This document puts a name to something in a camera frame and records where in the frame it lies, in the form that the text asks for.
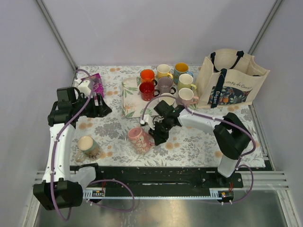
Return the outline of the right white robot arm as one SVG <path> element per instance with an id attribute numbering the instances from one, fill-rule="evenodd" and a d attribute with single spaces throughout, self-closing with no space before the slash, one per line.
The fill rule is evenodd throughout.
<path id="1" fill-rule="evenodd" d="M 250 142 L 255 145 L 252 135 L 233 113 L 216 117 L 193 112 L 184 105 L 173 107 L 165 101 L 160 101 L 154 107 L 154 111 L 160 117 L 160 120 L 155 122 L 150 115 L 145 114 L 145 111 L 146 109 L 143 110 L 140 125 L 150 127 L 149 134 L 156 146 L 168 140 L 169 131 L 175 126 L 193 127 L 215 136 L 223 153 L 215 176 L 215 181 L 220 187 L 226 187 L 232 182 L 232 174 L 243 156 L 242 152 Z"/>

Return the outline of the pink patterned mug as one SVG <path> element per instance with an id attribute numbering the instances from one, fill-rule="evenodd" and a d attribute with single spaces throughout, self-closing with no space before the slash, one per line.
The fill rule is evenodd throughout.
<path id="1" fill-rule="evenodd" d="M 142 127 L 132 128 L 128 132 L 128 138 L 138 154 L 146 154 L 155 145 L 152 136 Z"/>

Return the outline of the dark green mug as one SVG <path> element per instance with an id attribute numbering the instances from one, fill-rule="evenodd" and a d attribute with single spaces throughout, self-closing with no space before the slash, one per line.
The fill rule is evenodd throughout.
<path id="1" fill-rule="evenodd" d="M 175 97 L 173 94 L 170 93 L 163 93 L 160 95 L 160 97 L 158 98 L 158 101 L 165 101 L 168 105 L 174 105 L 175 103 Z"/>

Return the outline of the yellow mug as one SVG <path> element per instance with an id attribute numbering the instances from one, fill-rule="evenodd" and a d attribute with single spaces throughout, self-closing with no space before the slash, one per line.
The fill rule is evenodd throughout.
<path id="1" fill-rule="evenodd" d="M 173 75 L 170 72 L 170 66 L 167 64 L 161 64 L 157 67 L 157 78 L 169 77 L 173 79 Z"/>

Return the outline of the mauve purple mug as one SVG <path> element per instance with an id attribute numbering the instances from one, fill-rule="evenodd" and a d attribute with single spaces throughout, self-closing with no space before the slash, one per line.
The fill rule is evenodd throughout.
<path id="1" fill-rule="evenodd" d="M 169 93 L 175 94 L 176 89 L 173 87 L 173 80 L 170 77 L 161 77 L 158 79 L 158 90 L 160 94 Z"/>

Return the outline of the orange mug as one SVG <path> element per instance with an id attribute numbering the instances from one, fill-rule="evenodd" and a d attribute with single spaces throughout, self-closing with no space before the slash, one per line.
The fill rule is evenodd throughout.
<path id="1" fill-rule="evenodd" d="M 141 82 L 151 82 L 153 85 L 157 85 L 157 81 L 155 80 L 155 73 L 151 69 L 144 69 L 140 72 Z"/>

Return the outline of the red mug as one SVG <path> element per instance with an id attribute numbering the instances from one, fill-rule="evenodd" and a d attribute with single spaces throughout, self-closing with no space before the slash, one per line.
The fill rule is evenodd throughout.
<path id="1" fill-rule="evenodd" d="M 150 101 L 160 94 L 160 91 L 155 88 L 155 85 L 152 82 L 141 83 L 139 86 L 139 91 L 141 98 L 144 101 Z"/>

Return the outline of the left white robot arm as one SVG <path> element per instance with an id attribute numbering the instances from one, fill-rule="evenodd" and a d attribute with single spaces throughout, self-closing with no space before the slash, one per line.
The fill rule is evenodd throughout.
<path id="1" fill-rule="evenodd" d="M 33 187 L 46 210 L 80 206 L 86 187 L 101 185 L 103 176 L 96 164 L 81 166 L 71 174 L 71 143 L 79 117 L 103 118 L 111 112 L 100 94 L 86 96 L 75 87 L 57 89 L 57 101 L 47 117 L 51 137 L 47 166 L 42 182 Z"/>

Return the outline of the pink faceted mug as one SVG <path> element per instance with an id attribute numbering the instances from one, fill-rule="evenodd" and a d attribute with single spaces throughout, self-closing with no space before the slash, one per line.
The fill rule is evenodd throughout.
<path id="1" fill-rule="evenodd" d="M 193 105 L 199 102 L 199 97 L 189 88 L 182 88 L 178 92 L 177 104 L 185 106 Z"/>

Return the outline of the blue floral mug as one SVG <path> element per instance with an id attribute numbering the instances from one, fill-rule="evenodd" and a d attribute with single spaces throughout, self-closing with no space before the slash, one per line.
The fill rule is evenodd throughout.
<path id="1" fill-rule="evenodd" d="M 173 82 L 178 84 L 179 76 L 182 74 L 189 74 L 193 77 L 193 73 L 189 71 L 189 66 L 183 62 L 179 62 L 174 67 Z"/>

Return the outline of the light green mug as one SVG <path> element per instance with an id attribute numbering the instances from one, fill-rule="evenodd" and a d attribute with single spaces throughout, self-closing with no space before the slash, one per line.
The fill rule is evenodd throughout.
<path id="1" fill-rule="evenodd" d="M 179 76 L 177 90 L 182 88 L 189 88 L 192 91 L 196 91 L 197 86 L 194 84 L 194 78 L 190 74 L 184 73 Z"/>

